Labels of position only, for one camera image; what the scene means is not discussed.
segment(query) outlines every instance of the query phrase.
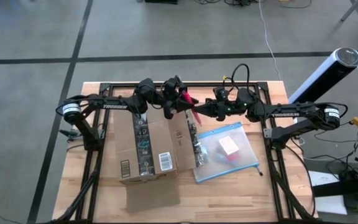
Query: black metal frame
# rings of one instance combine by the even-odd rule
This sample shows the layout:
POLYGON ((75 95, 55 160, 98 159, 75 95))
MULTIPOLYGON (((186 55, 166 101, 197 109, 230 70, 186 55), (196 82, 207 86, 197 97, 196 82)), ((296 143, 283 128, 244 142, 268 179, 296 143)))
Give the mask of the black metal frame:
MULTIPOLYGON (((246 82, 236 82, 236 83, 238 86, 246 86, 246 82)), ((108 90, 109 95, 112 95, 114 88, 133 88, 133 87, 135 87, 136 84, 137 84, 137 82, 101 83, 100 88, 99 88, 99 94, 103 94, 106 90, 108 90)), ((216 86, 222 85, 221 82, 184 82, 184 84, 186 84, 187 87, 216 87, 216 86)), ((162 85, 162 82, 155 82, 156 88, 160 88, 161 85, 162 85)), ((262 92, 264 93, 266 104, 268 104, 268 105, 272 104, 267 82, 250 82, 249 86, 251 88, 255 88, 256 90, 262 90, 262 92)), ((259 98, 261 98, 262 95, 260 94, 260 91, 256 91, 256 93, 257 93, 257 96, 259 98)), ((100 117, 100 110, 96 110, 94 120, 93 120, 93 127, 97 127, 99 125, 98 124, 99 117, 100 117)), ((104 114, 104 120, 103 120, 103 130, 107 130, 107 128, 108 128, 108 119, 109 119, 109 110, 106 110, 106 112, 104 114)), ((270 119, 270 124, 271 124, 272 128, 276 127, 276 123, 275 123, 274 119, 270 119)), ((261 126, 262 126, 261 127, 262 129, 267 128, 266 121, 261 122, 261 126)), ((87 219, 82 219, 83 203, 84 203, 83 199, 86 194, 86 192, 85 192, 85 193, 82 193, 82 199, 80 200, 80 205, 78 206, 78 208, 76 210, 75 220, 72 220, 72 221, 65 220, 65 221, 62 221, 59 223, 92 223, 93 215, 94 215, 94 207, 96 205, 96 194, 98 191, 100 167, 101 167, 101 161, 102 161, 102 157, 103 157, 104 140, 105 140, 105 138, 102 138, 103 147, 101 148, 101 150, 99 150, 98 157, 96 159, 96 167, 98 167, 98 169, 95 168, 96 169, 96 178, 94 179, 94 181, 92 181, 93 188, 91 191, 91 198, 90 198, 87 219)), ((289 196, 286 195, 286 204, 287 204, 289 217, 288 218, 284 217, 283 210, 282 210, 282 204, 281 204, 281 200, 280 200, 280 193, 278 191, 278 186, 277 186, 277 185, 287 186, 287 189, 289 189, 288 177, 287 177, 287 172, 285 170, 283 154, 282 154, 281 149, 272 149, 272 147, 270 145, 270 140, 265 138, 265 136, 264 136, 264 143, 265 143, 265 151, 266 151, 266 156, 267 156, 267 160, 268 160, 268 168, 269 168, 270 180, 271 180, 271 184, 272 184, 273 198, 274 198, 274 204, 275 204, 278 222, 279 223, 299 223, 299 222, 316 223, 316 222, 319 222, 317 220, 296 219, 293 203, 299 204, 299 202, 292 194, 290 194, 289 196), (275 152, 277 153, 278 170, 276 169, 275 164, 273 163, 272 150, 275 150, 275 152)), ((82 187, 84 185, 86 185, 87 180, 89 180, 89 177, 90 177, 89 172, 90 172, 90 166, 91 166, 91 161, 92 161, 92 155, 93 155, 92 151, 87 152, 84 173, 83 173, 83 179, 82 179, 82 183, 81 183, 82 187)))

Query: cardboard box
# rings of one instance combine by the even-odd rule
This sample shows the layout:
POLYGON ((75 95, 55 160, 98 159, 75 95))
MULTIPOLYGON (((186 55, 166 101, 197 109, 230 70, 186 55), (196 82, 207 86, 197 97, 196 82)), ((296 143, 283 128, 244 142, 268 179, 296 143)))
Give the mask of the cardboard box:
POLYGON ((177 176, 177 159, 168 120, 149 105, 141 118, 124 110, 113 112, 119 181, 125 185, 177 176))
POLYGON ((197 151, 201 148, 195 146, 197 143, 196 125, 191 111, 175 114, 168 123, 175 147, 178 171, 183 172, 197 167, 197 151))

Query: concrete floor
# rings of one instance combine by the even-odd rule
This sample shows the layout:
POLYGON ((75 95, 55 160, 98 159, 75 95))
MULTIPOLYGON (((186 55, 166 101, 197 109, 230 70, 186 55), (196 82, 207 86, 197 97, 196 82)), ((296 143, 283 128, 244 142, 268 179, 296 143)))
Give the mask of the concrete floor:
MULTIPOLYGON (((70 58, 87 2, 0 0, 0 59, 70 58)), ((287 9, 277 1, 266 0, 262 7, 273 51, 330 52, 338 47, 358 50, 357 13, 339 23, 350 6, 345 0, 313 0, 306 9, 287 9)), ((227 6, 223 1, 202 6, 192 0, 180 0, 179 5, 172 6, 135 0, 94 0, 79 57, 266 52, 257 4, 239 8, 227 6)), ((324 59, 278 58, 288 95, 324 59)), ((79 93, 85 81, 134 81, 145 77, 166 80, 174 75, 184 80, 220 80, 241 62, 250 66, 251 80, 278 80, 271 58, 78 63, 68 96, 79 93)), ((27 221, 68 67, 68 63, 0 64, 3 217, 27 221)), ((346 103, 350 110, 343 121, 357 116, 358 69, 320 101, 346 103)), ((322 137, 354 139, 356 132, 355 127, 348 126, 322 137)), ((318 141, 313 133, 304 135, 304 139, 306 157, 341 156, 352 149, 352 144, 318 141)), ((46 222, 52 216, 66 148, 65 139, 59 136, 38 222, 46 222)), ((319 215, 329 221, 358 223, 358 217, 319 215)))

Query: plastic bag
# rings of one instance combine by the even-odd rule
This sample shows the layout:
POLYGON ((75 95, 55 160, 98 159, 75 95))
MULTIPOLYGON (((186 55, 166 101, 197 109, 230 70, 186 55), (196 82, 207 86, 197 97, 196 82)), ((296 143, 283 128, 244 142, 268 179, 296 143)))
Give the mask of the plastic bag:
POLYGON ((255 167, 260 175, 259 162, 240 122, 198 135, 205 154, 204 165, 193 169, 197 183, 255 167))

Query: wooden tabletop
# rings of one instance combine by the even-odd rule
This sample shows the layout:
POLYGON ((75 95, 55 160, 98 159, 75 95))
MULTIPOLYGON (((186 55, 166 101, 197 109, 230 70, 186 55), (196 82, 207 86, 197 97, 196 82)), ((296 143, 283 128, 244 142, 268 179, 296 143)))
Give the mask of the wooden tabletop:
MULTIPOLYGON (((283 82, 274 81, 267 83, 270 99, 273 104, 288 103, 283 82)), ((98 82, 86 82, 83 85, 81 94, 97 93, 98 90, 98 82)), ((132 91, 132 89, 128 88, 115 88, 114 95, 130 96, 132 91)), ((205 98, 214 98, 212 88, 208 87, 191 87, 189 88, 189 93, 192 97, 199 99, 200 103, 205 98)), ((230 95, 231 100, 234 100, 235 97, 236 93, 232 92, 230 95)), ((118 174, 115 169, 113 112, 110 112, 98 196, 94 211, 94 222, 277 221, 269 168, 262 138, 262 128, 260 123, 251 123, 244 116, 229 116, 223 122, 218 122, 214 118, 200 115, 203 125, 199 128, 199 132, 240 121, 259 160, 260 170, 264 173, 262 177, 253 169, 245 169, 206 181, 202 184, 196 184, 193 171, 188 170, 182 172, 177 179, 180 190, 179 205, 128 213, 126 210, 126 187, 118 182, 118 174)), ((92 123, 93 116, 89 116, 87 120, 89 123, 92 123)), ((283 127, 293 123, 291 118, 278 118, 276 122, 277 126, 283 127)), ((75 141, 69 147, 77 144, 81 144, 81 141, 75 141)), ((288 145, 298 155, 302 156, 300 150, 292 142, 288 142, 288 145)), ((291 191, 307 211, 311 212, 313 203, 305 168, 289 150, 283 150, 283 156, 291 191)), ((67 152, 53 218, 58 218, 63 214, 79 192, 85 157, 86 152, 83 147, 77 147, 67 152)), ((281 190, 280 196, 282 198, 284 214, 287 214, 281 190)), ((87 201, 85 202, 84 211, 88 211, 87 201)))

